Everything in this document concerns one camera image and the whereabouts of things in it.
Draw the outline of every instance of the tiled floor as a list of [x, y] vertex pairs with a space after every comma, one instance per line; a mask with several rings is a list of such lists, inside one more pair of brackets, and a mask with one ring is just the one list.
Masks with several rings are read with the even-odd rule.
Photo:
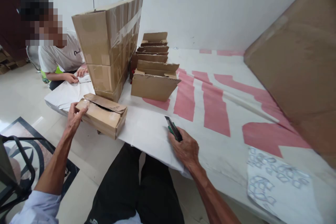
[[[22, 117], [53, 145], [61, 138], [67, 119], [50, 109], [44, 96], [50, 92], [31, 64], [0, 75], [0, 131]], [[57, 217], [60, 223], [83, 223], [91, 209], [96, 190], [123, 142], [97, 135], [95, 129], [81, 123], [73, 139], [69, 159], [80, 168], [61, 202]], [[186, 223], [209, 223], [201, 197], [192, 180], [171, 170]], [[233, 200], [223, 198], [242, 223], [263, 223]], [[17, 205], [7, 220], [20, 211]]]

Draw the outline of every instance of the black hair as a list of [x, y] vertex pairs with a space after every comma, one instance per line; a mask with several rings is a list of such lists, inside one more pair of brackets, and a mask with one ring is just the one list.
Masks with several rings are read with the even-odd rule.
[[53, 7], [53, 2], [49, 0], [21, 0], [19, 13], [24, 21], [40, 21]]

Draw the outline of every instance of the hand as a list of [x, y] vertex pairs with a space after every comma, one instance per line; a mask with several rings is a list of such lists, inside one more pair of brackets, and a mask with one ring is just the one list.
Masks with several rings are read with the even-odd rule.
[[64, 80], [66, 80], [69, 83], [78, 83], [78, 79], [75, 75], [72, 73], [63, 73]]
[[66, 123], [66, 127], [63, 133], [64, 137], [71, 136], [73, 137], [78, 129], [80, 121], [82, 120], [82, 116], [87, 112], [88, 107], [81, 109], [78, 113], [75, 112], [75, 107], [78, 104], [71, 103], [70, 110], [68, 113], [68, 122]]
[[182, 135], [182, 141], [178, 142], [172, 133], [168, 133], [169, 140], [173, 146], [174, 152], [178, 159], [190, 170], [199, 165], [198, 161], [198, 143], [184, 129], [177, 127]]
[[87, 72], [89, 72], [87, 68], [79, 68], [77, 70], [77, 77], [84, 77]]

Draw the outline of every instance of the person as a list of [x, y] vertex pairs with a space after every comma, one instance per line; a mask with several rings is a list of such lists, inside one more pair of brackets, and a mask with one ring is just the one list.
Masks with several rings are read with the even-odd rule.
[[[58, 223], [56, 215], [65, 166], [72, 138], [87, 108], [75, 113], [72, 103], [68, 122], [56, 150], [33, 192], [12, 224]], [[185, 130], [178, 128], [182, 141], [169, 133], [174, 152], [190, 171], [205, 205], [211, 224], [240, 223], [209, 181], [198, 161], [198, 144]], [[124, 143], [106, 172], [94, 197], [87, 224], [184, 223], [182, 210], [168, 167], [146, 155], [139, 182], [141, 151]]]
[[[76, 32], [67, 30], [63, 34], [62, 21], [57, 15], [57, 9], [53, 8], [53, 2], [21, 0], [20, 14], [22, 20], [34, 29], [31, 37], [47, 43], [39, 48], [39, 61], [41, 70], [51, 81], [50, 89], [54, 90], [65, 80], [78, 83], [77, 77], [83, 77], [88, 72], [84, 56]], [[55, 73], [58, 65], [64, 70], [61, 74]]]

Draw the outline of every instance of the light blue shirt sleeve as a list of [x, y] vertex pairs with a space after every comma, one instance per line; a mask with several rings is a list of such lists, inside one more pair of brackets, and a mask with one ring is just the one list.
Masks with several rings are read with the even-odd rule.
[[20, 213], [17, 213], [10, 224], [50, 223], [58, 224], [56, 215], [60, 208], [60, 195], [32, 191], [24, 203]]

